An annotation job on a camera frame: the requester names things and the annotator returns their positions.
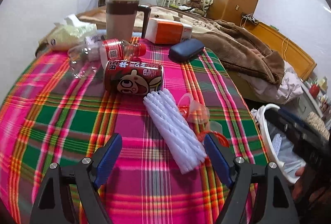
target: pitcher handle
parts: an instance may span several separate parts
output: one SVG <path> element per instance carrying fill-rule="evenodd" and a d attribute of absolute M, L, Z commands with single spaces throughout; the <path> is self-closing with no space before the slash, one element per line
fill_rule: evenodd
<path fill-rule="evenodd" d="M 145 38 L 151 8 L 148 5 L 138 5 L 138 11 L 144 12 L 143 29 L 141 31 L 141 38 Z"/>

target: silver screw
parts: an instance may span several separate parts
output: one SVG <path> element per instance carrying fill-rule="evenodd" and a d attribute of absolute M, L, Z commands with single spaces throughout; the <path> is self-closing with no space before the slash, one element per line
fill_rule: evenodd
<path fill-rule="evenodd" d="M 242 158 L 242 157 L 236 157 L 236 162 L 238 162 L 238 163 L 244 163 L 244 158 Z"/>
<path fill-rule="evenodd" d="M 277 164 L 274 163 L 274 162 L 270 162 L 270 163 L 269 163 L 269 166 L 270 166 L 271 169 L 275 169 L 275 168 L 277 168 Z"/>
<path fill-rule="evenodd" d="M 51 163 L 51 165 L 49 166 L 49 168 L 51 169 L 55 169 L 58 166 L 58 164 L 56 162 Z"/>
<path fill-rule="evenodd" d="M 83 158 L 82 163 L 83 164 L 89 164 L 91 162 L 90 158 Z"/>

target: red object on nightstand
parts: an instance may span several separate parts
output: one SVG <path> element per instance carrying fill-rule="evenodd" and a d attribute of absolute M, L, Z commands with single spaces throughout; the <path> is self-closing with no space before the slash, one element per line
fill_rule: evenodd
<path fill-rule="evenodd" d="M 312 95 L 314 99 L 316 99 L 317 95 L 319 94 L 320 87 L 317 84 L 312 85 L 309 89 L 309 93 Z"/>

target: clear plastic bottle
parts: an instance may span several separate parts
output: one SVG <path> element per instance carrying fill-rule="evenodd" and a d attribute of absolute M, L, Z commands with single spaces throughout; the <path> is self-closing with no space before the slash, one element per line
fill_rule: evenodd
<path fill-rule="evenodd" d="M 87 77 L 103 68 L 109 60 L 127 60 L 145 55 L 144 44 L 130 44 L 125 40 L 110 39 L 96 43 L 85 43 L 68 51 L 70 70 L 76 78 Z"/>

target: wooden headboard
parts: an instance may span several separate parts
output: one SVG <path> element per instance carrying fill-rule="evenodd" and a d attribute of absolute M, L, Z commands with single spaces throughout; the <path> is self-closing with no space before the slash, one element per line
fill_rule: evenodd
<path fill-rule="evenodd" d="M 302 80 L 309 78 L 317 63 L 296 43 L 289 40 L 287 47 L 287 37 L 262 22 L 259 22 L 258 25 L 246 22 L 245 29 L 254 34 L 271 49 L 278 51 L 284 60 L 286 58 L 286 61 L 293 66 L 298 77 Z"/>

